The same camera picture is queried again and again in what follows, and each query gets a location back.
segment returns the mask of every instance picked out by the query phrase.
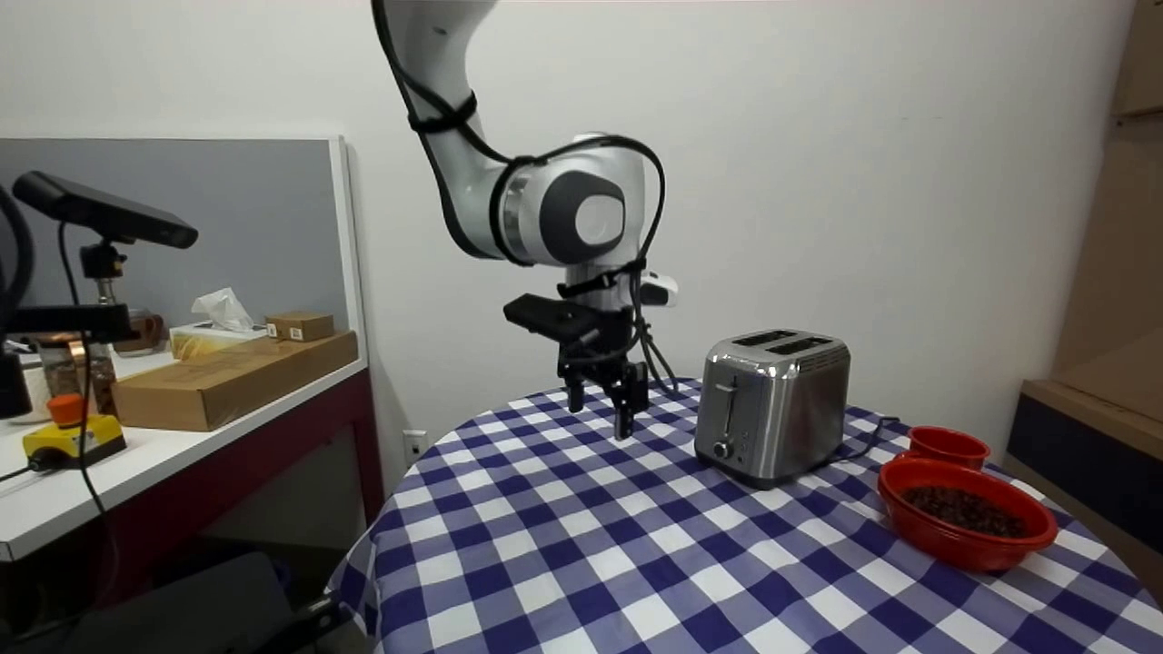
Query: wall outlet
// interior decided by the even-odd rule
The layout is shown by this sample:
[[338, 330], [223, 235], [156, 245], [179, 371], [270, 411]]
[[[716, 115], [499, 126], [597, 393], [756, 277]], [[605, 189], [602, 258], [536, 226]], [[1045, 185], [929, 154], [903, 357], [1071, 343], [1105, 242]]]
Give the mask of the wall outlet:
[[428, 431], [427, 429], [405, 429], [404, 431], [404, 452], [408, 458], [408, 465], [412, 465], [420, 458], [424, 450], [428, 449]]

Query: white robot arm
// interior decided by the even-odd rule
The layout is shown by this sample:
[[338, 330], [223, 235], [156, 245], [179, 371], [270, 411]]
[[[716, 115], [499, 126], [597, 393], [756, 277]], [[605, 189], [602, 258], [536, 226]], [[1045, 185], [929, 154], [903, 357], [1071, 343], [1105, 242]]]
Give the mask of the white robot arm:
[[[509, 158], [491, 148], [481, 136], [465, 51], [494, 1], [372, 0], [372, 13], [454, 241], [478, 258], [565, 268], [563, 299], [527, 294], [506, 305], [505, 315], [559, 343], [558, 374], [571, 406], [580, 407], [583, 379], [606, 390], [619, 410], [615, 432], [626, 438], [633, 413], [645, 408], [648, 369], [659, 378], [642, 304], [671, 304], [677, 291], [669, 278], [642, 275], [662, 213], [662, 163], [641, 142], [606, 134], [582, 135], [536, 157]], [[658, 207], [641, 243], [638, 155], [659, 178]], [[638, 342], [645, 365], [626, 360]]]

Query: toaster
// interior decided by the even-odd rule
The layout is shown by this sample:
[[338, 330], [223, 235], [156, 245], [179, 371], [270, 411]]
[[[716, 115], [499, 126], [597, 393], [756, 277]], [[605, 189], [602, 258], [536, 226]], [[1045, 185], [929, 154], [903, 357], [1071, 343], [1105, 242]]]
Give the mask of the toaster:
[[720, 341], [702, 371], [699, 461], [762, 490], [820, 464], [843, 436], [850, 361], [840, 339], [795, 329]]

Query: toaster knob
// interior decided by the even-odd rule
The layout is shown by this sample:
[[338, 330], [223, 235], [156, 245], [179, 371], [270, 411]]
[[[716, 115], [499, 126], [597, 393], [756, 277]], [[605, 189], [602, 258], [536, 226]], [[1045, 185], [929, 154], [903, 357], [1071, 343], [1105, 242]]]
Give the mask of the toaster knob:
[[711, 452], [715, 453], [719, 458], [730, 458], [732, 453], [730, 443], [727, 441], [716, 441], [714, 446], [711, 447]]

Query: blue checkered tablecloth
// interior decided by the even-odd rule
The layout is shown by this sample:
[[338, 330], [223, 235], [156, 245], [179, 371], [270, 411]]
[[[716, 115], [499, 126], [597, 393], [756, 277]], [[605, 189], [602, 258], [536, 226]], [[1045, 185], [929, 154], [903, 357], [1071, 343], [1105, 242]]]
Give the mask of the blue checkered tablecloth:
[[[1057, 507], [1050, 548], [966, 574], [885, 523], [876, 477], [904, 426], [754, 491], [694, 458], [699, 390], [651, 392], [622, 442], [597, 389], [577, 414], [555, 391], [478, 415], [404, 477], [331, 589], [384, 654], [1163, 653], [1155, 603]], [[876, 419], [849, 410], [846, 442]]]

